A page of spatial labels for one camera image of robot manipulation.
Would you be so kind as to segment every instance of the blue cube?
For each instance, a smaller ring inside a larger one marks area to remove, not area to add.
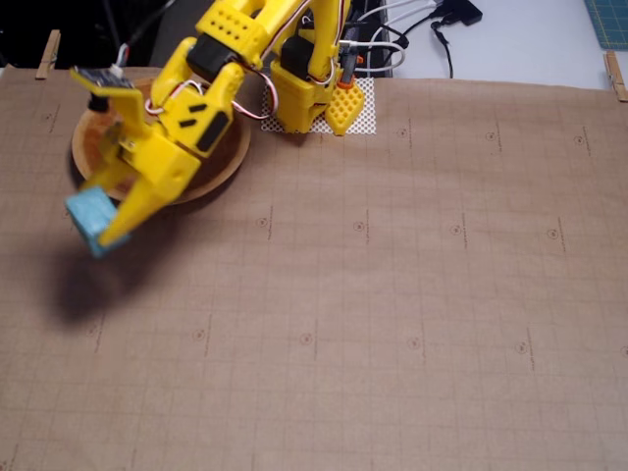
[[[78,231],[89,245],[91,253],[97,258],[101,258],[108,251],[131,238],[125,235],[106,247],[98,243],[98,238],[118,213],[111,199],[100,186],[94,186],[70,196],[66,199],[66,208]]]

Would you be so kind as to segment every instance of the electrical wire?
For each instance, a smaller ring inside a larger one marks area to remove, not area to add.
[[[428,15],[425,18],[422,18],[421,20],[419,20],[418,22],[416,22],[414,25],[412,25],[411,27],[409,27],[406,31],[404,31],[401,35],[402,36],[407,36],[410,32],[412,32],[413,29],[419,27],[420,25],[422,25],[423,23],[425,23],[428,20],[431,20],[433,18],[432,14]],[[394,52],[389,52],[389,55],[386,56],[386,58],[384,58],[384,60],[382,61],[382,64],[386,65],[386,63],[391,59],[391,57],[393,56]]]
[[[312,80],[314,83],[318,83],[319,85],[329,85],[332,82],[332,80],[334,79],[334,76],[336,75],[336,62],[334,62],[334,58],[333,57],[330,58],[330,69],[332,71],[330,72],[330,75],[327,77],[327,79],[325,81],[319,81],[314,76],[309,76],[309,75],[308,76],[309,76],[310,80]]]
[[[196,88],[196,91],[198,91],[200,95],[204,94],[203,87],[200,83],[194,80],[186,80],[182,81],[177,86],[175,86],[175,88],[173,88],[173,91],[171,91],[164,100],[164,104],[169,99],[177,98],[177,96],[183,91],[183,89],[189,85],[192,85],[194,88]],[[146,100],[146,103],[144,103],[144,109],[146,110],[146,113],[148,113],[150,116],[158,116],[165,111],[163,105],[160,108],[153,108],[153,103],[150,99]]]
[[[111,35],[114,40],[114,46],[116,47],[116,49],[120,49],[120,35],[118,34],[118,27],[116,26],[116,21],[114,20],[114,12],[111,10],[111,4],[109,3],[109,0],[102,0],[102,6],[105,9],[105,16],[107,17],[109,30],[111,31]]]
[[[251,118],[253,120],[256,121],[264,121],[267,120],[268,118],[270,118],[271,116],[273,116],[275,113],[277,113],[277,110],[279,108],[279,93],[277,91],[277,88],[275,87],[275,84],[273,83],[273,81],[270,79],[270,77],[266,76],[265,74],[262,74],[259,71],[256,71],[254,69],[250,69],[244,65],[242,65],[246,70],[251,71],[252,73],[258,75],[259,77],[261,77],[262,79],[264,79],[264,81],[266,82],[266,85],[268,86],[270,92],[271,92],[271,99],[272,99],[272,105],[271,105],[271,112],[267,115],[263,115],[263,116],[259,116],[256,115],[250,111],[248,111],[246,108],[244,108],[242,105],[240,105],[239,103],[237,103],[235,100],[232,101],[232,105],[234,106],[234,109],[236,111],[238,111],[239,113],[241,113],[242,115]],[[148,113],[150,116],[159,116],[162,113],[164,113],[164,111],[166,111],[164,109],[164,105],[166,104],[166,102],[168,100],[172,100],[174,98],[177,98],[177,96],[183,91],[184,88],[186,88],[187,86],[193,86],[194,88],[196,88],[196,91],[198,91],[199,95],[204,95],[205,94],[205,90],[203,89],[203,86],[198,83],[197,81],[194,80],[186,80],[186,81],[182,81],[181,83],[179,83],[177,86],[175,86],[175,88],[173,88],[173,91],[170,92],[170,94],[166,97],[166,99],[164,100],[164,103],[162,103],[162,106],[160,106],[159,108],[153,108],[153,103],[150,99],[146,100],[146,102],[144,103],[144,109],[146,110],[146,113]]]
[[[146,31],[151,27],[151,25],[158,20],[162,15],[164,15],[170,7],[172,7],[178,0],[168,0],[161,8],[155,10],[153,13],[148,15],[148,18],[144,20],[136,29],[135,32],[131,35],[131,38],[123,43],[118,49],[118,60],[116,61],[116,66],[124,67],[127,64],[127,60],[129,59],[129,54],[131,52],[131,47],[139,41],[139,39],[146,33]]]
[[[450,25],[449,21],[451,17],[445,17],[441,22],[433,22],[432,23],[432,31],[436,35],[437,40],[440,44],[445,48],[445,53],[447,55],[447,62],[449,63],[449,78],[453,79],[453,64],[451,62],[451,53],[449,52],[449,41],[445,39],[445,35],[440,32],[441,26]]]
[[[366,73],[371,73],[371,72],[385,72],[385,71],[389,71],[392,69],[395,69],[397,67],[399,67],[401,64],[403,64],[403,61],[405,61],[405,50],[399,46],[398,44],[394,43],[394,42],[388,42],[388,41],[370,41],[370,42],[359,42],[359,41],[341,41],[340,45],[342,46],[349,46],[349,47],[386,47],[389,49],[394,49],[397,52],[401,53],[401,59],[399,60],[399,62],[397,62],[396,64],[393,64],[392,66],[388,66],[386,68],[378,68],[378,69],[371,69],[370,67],[366,67],[366,68],[356,68],[355,71],[356,72],[366,72]]]
[[[396,22],[400,22],[401,20],[404,20],[404,19],[406,19],[408,17],[411,17],[412,15],[414,15],[416,13],[419,13],[419,12],[422,12],[424,10],[427,10],[429,8],[436,8],[436,2],[434,0],[429,0],[425,5],[417,7],[415,9],[413,9],[413,10],[408,11],[408,12],[402,13],[401,15],[397,15],[393,19],[391,19],[388,22],[386,22],[385,25],[386,26],[390,26],[390,25],[392,25],[392,24],[394,24]],[[375,31],[375,33],[371,37],[371,42],[375,41],[375,39],[380,34],[380,32],[382,32],[382,30],[383,30],[383,28],[380,27],[380,28],[378,28]],[[399,67],[401,64],[403,64],[404,60],[405,60],[405,51],[402,54],[401,60],[399,62],[397,62],[396,64],[394,64],[394,66],[380,68],[380,69],[383,69],[381,71],[378,71],[378,70],[374,69],[374,70],[372,70],[372,72],[386,72],[386,71],[390,71],[392,69],[395,69],[395,68]],[[358,72],[367,72],[368,76],[370,77],[371,72],[368,72],[368,71],[371,71],[371,53],[370,52],[368,52],[366,54],[366,69],[362,70],[362,71],[359,71],[359,70],[356,69],[356,71],[358,71]]]
[[[382,5],[381,7],[374,8],[370,12],[366,11],[366,6],[365,6],[364,10],[365,10],[366,13],[364,15],[362,15],[361,17],[359,17],[357,19],[357,21],[362,22],[362,21],[364,21],[365,18],[370,17],[374,13],[381,12],[382,10],[389,10],[389,9],[395,8],[395,7],[402,7],[403,5],[407,5],[409,3],[413,3],[413,2],[416,2],[416,1],[417,0],[401,0],[400,2],[391,3],[390,5]]]
[[[271,106],[271,112],[267,115],[264,116],[258,116],[250,111],[248,111],[246,108],[244,108],[243,106],[241,106],[239,103],[237,103],[236,101],[232,101],[232,104],[234,105],[234,108],[236,111],[238,111],[239,113],[241,113],[242,115],[251,118],[255,121],[264,121],[269,119],[271,116],[273,116],[275,113],[277,113],[277,110],[279,109],[279,93],[277,92],[277,88],[275,87],[275,84],[273,83],[273,81],[271,80],[270,77],[268,77],[265,74],[262,74],[259,71],[256,71],[255,69],[249,69],[246,66],[243,66],[245,69],[247,69],[248,71],[251,71],[254,74],[257,74],[259,77],[261,77],[262,79],[264,79],[264,81],[266,82],[266,85],[268,86],[270,92],[271,92],[271,99],[273,101],[273,104]]]
[[[340,38],[342,37],[342,20],[343,19],[344,19],[344,0],[340,0],[339,11],[338,11],[338,32],[336,33],[336,40],[334,41],[334,45],[338,44],[338,41],[340,41]]]
[[[266,56],[268,56],[268,54],[270,54],[270,52],[273,50],[273,47],[275,46],[275,43],[278,41],[281,35],[286,31],[286,29],[289,28],[290,24],[294,21],[294,19],[305,11],[310,1],[311,0],[303,0],[303,2],[301,2],[299,7],[296,9],[296,11],[292,13],[292,15],[290,15],[289,18],[286,20],[286,22],[282,25],[282,27],[280,27],[277,30],[277,32],[275,33],[271,41],[268,43],[268,46],[266,46],[266,49],[264,49],[264,51],[262,52],[260,56],[262,61],[266,58]]]

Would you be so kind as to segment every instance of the yellow robotic arm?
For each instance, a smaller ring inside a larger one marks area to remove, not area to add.
[[[364,103],[359,88],[337,86],[349,6],[350,0],[217,0],[197,24],[198,37],[182,41],[154,81],[146,108],[158,120],[150,126],[141,93],[119,68],[74,68],[73,77],[92,93],[92,109],[110,101],[123,118],[101,142],[100,168],[66,202],[92,252],[100,256],[121,243],[183,193],[233,122],[245,72],[259,73],[272,51],[277,117],[286,130],[307,132],[325,112],[335,133],[344,134]],[[315,27],[295,33],[308,10]],[[193,74],[209,83],[207,90]],[[106,191],[128,175],[135,183],[116,209]]]

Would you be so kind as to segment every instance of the wooden clothespin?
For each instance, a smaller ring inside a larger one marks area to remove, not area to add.
[[[48,72],[54,66],[57,61],[57,52],[59,52],[59,42],[61,42],[61,31],[58,29],[53,29],[50,32],[50,36],[48,36],[48,42],[46,43],[46,48],[43,51],[43,56],[41,56],[41,62],[39,63],[39,69],[37,69],[37,74],[35,78],[37,80],[46,80],[48,79]]]
[[[615,51],[607,51],[604,54],[604,63],[606,64],[606,71],[610,77],[612,87],[615,89],[615,93],[617,93],[617,99],[619,101],[628,101],[628,90],[626,90],[624,78],[621,76]]]

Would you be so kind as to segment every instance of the table surface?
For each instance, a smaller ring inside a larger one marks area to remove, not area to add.
[[[389,10],[389,19],[416,8],[422,0]],[[514,81],[582,88],[610,88],[603,50],[583,0],[473,0],[484,18],[442,32],[450,43],[457,79]],[[395,24],[404,30],[423,18],[420,12]],[[617,53],[624,74],[628,52]],[[429,25],[410,34],[398,78],[446,78],[443,47]]]

